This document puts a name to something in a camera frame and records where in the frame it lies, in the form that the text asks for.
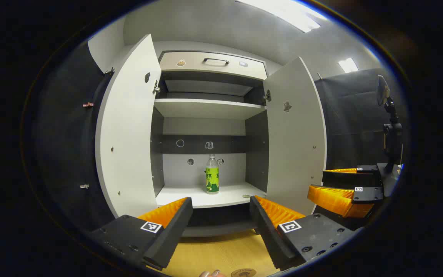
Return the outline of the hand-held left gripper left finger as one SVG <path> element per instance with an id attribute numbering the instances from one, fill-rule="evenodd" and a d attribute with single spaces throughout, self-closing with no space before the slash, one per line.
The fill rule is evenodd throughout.
<path id="1" fill-rule="evenodd" d="M 91 232 L 94 242 L 130 266 L 166 268 L 193 213 L 184 197 L 139 217 L 122 215 Z"/>

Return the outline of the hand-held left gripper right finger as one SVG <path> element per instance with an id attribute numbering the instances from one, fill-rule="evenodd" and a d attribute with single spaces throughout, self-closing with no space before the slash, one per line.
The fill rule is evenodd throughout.
<path id="1" fill-rule="evenodd" d="M 297 219 L 290 210 L 258 196 L 251 196 L 249 207 L 273 265 L 282 272 L 317 263 L 360 232 L 319 213 Z"/>

